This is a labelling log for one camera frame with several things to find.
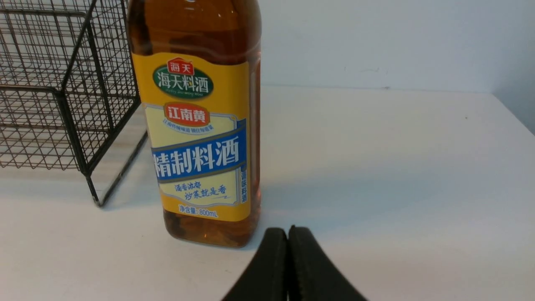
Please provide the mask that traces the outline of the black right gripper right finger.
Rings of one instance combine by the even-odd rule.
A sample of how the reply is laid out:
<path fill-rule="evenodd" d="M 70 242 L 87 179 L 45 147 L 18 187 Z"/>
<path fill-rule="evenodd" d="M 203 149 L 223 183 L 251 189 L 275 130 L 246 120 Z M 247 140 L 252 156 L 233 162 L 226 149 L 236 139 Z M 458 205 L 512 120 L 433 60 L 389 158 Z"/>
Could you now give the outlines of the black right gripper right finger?
<path fill-rule="evenodd" d="M 365 301 L 336 268 L 307 227 L 290 227 L 290 301 Z"/>

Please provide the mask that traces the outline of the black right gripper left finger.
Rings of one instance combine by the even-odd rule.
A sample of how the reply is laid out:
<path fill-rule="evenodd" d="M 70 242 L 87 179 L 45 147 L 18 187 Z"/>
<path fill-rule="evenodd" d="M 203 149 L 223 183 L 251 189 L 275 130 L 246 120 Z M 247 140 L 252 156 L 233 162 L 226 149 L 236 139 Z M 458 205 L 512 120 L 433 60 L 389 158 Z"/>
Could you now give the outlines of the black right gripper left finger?
<path fill-rule="evenodd" d="M 267 228 L 252 260 L 223 300 L 286 301 L 287 245 L 283 229 Z"/>

